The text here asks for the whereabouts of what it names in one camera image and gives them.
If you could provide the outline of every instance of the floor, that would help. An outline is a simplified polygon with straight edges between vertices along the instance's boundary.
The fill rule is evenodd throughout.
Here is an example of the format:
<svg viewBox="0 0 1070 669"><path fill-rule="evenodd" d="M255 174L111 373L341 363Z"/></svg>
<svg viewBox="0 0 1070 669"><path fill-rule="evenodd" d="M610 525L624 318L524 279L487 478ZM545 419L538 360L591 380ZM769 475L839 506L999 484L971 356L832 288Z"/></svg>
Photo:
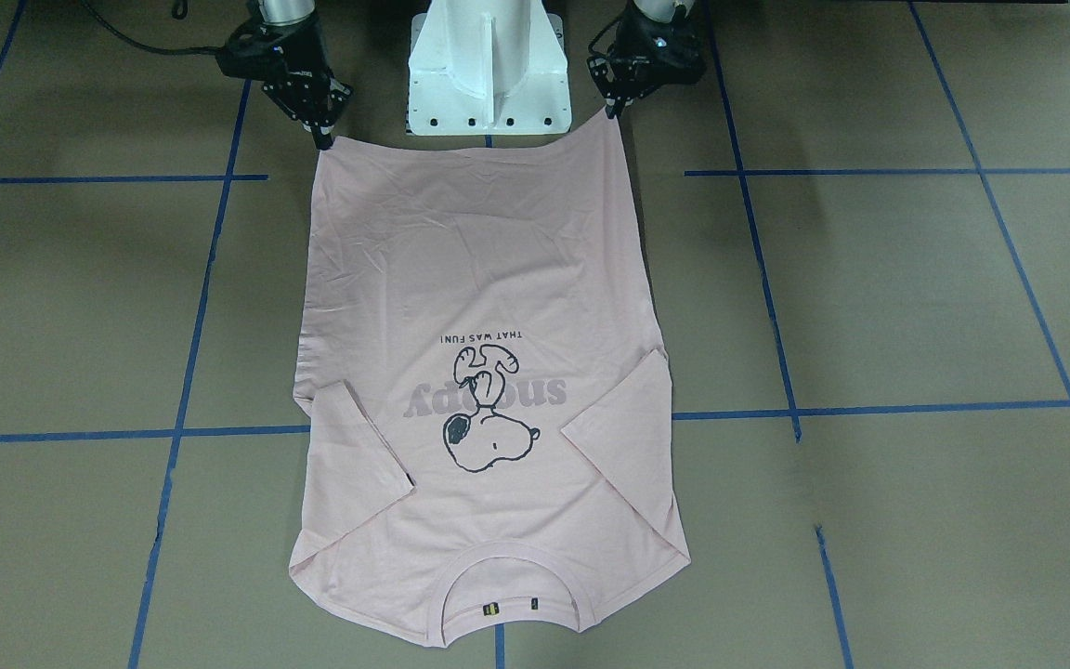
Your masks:
<svg viewBox="0 0 1070 669"><path fill-rule="evenodd" d="M547 140L406 136L412 7L320 4L342 135ZM426 651L285 574L309 136L0 0L0 668L1070 668L1070 4L710 4L705 79L623 120L694 562ZM163 46L243 18L97 5ZM620 7L565 12L577 123Z"/></svg>

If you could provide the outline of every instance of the cartoon dog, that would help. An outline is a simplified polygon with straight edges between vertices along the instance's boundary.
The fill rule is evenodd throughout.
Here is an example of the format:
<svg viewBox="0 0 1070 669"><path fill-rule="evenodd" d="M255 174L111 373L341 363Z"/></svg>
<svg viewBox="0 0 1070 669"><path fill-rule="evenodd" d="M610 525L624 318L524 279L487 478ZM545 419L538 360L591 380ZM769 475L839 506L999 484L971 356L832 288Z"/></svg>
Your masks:
<svg viewBox="0 0 1070 669"><path fill-rule="evenodd" d="M454 380L468 385L476 410L457 413L445 422L445 448L457 466L476 474L501 460L522 460L538 440L537 427L498 413L506 391L506 376L518 372L518 359L505 348L482 344L464 347L454 362Z"/></svg>

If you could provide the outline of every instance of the folded sleeve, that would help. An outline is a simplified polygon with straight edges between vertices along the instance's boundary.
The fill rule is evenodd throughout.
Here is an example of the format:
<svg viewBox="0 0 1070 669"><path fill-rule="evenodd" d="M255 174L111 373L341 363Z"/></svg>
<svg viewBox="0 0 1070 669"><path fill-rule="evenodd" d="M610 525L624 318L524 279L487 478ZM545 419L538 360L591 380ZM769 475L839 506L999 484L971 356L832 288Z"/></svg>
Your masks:
<svg viewBox="0 0 1070 669"><path fill-rule="evenodd" d="M293 572L398 500L415 484L343 381L311 404L305 499Z"/></svg>
<svg viewBox="0 0 1070 669"><path fill-rule="evenodd" d="M672 380L655 349L561 429L647 524L688 558L672 490Z"/></svg>

